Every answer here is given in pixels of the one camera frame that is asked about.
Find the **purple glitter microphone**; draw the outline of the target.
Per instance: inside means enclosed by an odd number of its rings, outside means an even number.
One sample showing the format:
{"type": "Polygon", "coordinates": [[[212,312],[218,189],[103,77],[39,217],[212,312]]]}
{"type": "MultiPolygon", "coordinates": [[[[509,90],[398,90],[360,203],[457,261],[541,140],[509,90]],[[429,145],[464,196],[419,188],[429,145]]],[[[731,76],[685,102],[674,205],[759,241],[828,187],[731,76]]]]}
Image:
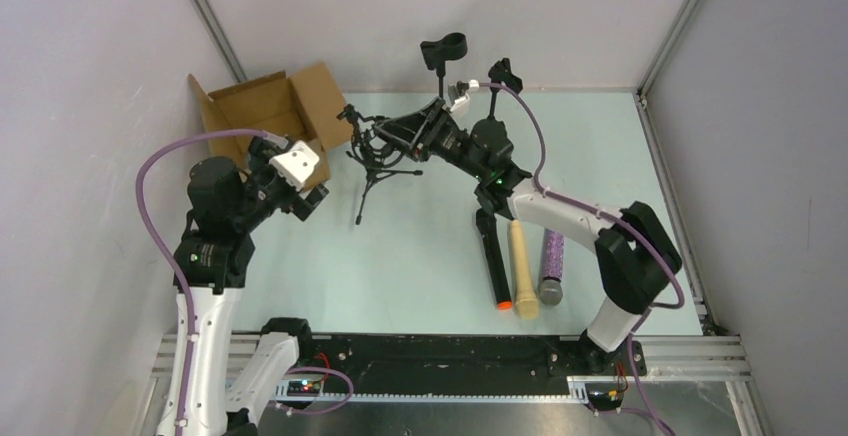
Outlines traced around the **purple glitter microphone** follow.
{"type": "Polygon", "coordinates": [[[565,238],[562,234],[546,229],[543,236],[542,262],[538,296],[542,304],[557,306],[563,298],[563,262],[565,238]]]}

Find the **black tripod shock mount stand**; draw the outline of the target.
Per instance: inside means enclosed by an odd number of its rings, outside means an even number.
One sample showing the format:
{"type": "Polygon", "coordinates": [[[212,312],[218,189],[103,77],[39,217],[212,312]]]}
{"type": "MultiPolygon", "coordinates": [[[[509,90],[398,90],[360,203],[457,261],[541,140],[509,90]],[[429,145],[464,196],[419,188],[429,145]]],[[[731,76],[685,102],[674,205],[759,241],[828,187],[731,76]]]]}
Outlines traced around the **black tripod shock mount stand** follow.
{"type": "Polygon", "coordinates": [[[388,120],[388,117],[382,115],[363,116],[352,104],[347,103],[338,114],[337,119],[351,124],[351,149],[346,152],[346,155],[360,164],[366,172],[365,189],[362,192],[355,218],[355,224],[360,225],[366,198],[374,186],[396,175],[422,176],[423,171],[396,169],[395,166],[403,158],[400,151],[394,149],[388,143],[379,148],[372,145],[372,141],[377,138],[377,124],[388,120]]]}

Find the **beige microphone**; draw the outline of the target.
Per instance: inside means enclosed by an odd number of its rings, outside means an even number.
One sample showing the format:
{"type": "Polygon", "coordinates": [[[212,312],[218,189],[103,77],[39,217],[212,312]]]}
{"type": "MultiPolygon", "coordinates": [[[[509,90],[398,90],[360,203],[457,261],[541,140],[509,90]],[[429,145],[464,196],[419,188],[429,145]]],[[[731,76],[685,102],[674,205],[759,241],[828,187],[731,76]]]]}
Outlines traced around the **beige microphone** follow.
{"type": "Polygon", "coordinates": [[[532,283],[525,233],[518,220],[509,222],[508,237],[515,285],[513,306],[520,319],[534,320],[540,314],[539,300],[532,283]]]}

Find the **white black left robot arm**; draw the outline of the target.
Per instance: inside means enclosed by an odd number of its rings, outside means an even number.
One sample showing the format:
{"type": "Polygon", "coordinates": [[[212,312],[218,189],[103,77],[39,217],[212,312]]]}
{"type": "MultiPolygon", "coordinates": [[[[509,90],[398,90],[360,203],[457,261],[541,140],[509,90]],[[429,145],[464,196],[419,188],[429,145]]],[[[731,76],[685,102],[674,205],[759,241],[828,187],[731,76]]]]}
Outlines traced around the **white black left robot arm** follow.
{"type": "Polygon", "coordinates": [[[172,258],[178,328],[175,361],[159,435],[255,435],[275,388],[311,337],[307,321],[277,318],[228,384],[233,319],[255,251],[252,232],[275,212],[306,220],[328,191],[308,180],[321,163],[304,141],[255,136],[248,167],[226,156],[189,172],[191,204],[172,258]]]}

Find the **brown cardboard box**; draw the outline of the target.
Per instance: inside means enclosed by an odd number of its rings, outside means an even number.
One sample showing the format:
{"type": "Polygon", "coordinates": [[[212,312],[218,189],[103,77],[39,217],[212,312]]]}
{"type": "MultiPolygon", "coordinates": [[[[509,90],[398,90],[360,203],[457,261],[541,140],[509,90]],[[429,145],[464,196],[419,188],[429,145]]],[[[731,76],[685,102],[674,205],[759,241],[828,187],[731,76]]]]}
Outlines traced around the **brown cardboard box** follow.
{"type": "Polygon", "coordinates": [[[352,136],[352,126],[338,118],[346,100],[325,62],[292,75],[279,71],[212,92],[205,91],[192,74],[187,80],[205,131],[255,129],[308,143],[321,163],[307,189],[330,179],[326,152],[352,136]]]}

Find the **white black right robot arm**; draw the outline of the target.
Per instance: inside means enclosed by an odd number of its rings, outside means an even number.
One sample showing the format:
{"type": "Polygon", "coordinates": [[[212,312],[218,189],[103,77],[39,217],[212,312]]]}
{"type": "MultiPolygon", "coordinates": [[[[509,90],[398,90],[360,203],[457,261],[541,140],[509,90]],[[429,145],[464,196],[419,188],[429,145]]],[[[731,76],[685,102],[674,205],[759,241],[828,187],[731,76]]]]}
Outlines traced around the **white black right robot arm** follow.
{"type": "Polygon", "coordinates": [[[577,343],[592,373],[619,355],[682,268],[679,252],[649,205],[635,201],[605,208],[543,189],[537,176],[513,161],[514,145],[497,119],[479,120],[465,130],[436,98],[404,116],[374,117],[370,132],[392,152],[417,162],[438,157],[474,177],[475,195],[488,212],[557,232],[595,255],[605,297],[577,343]]]}

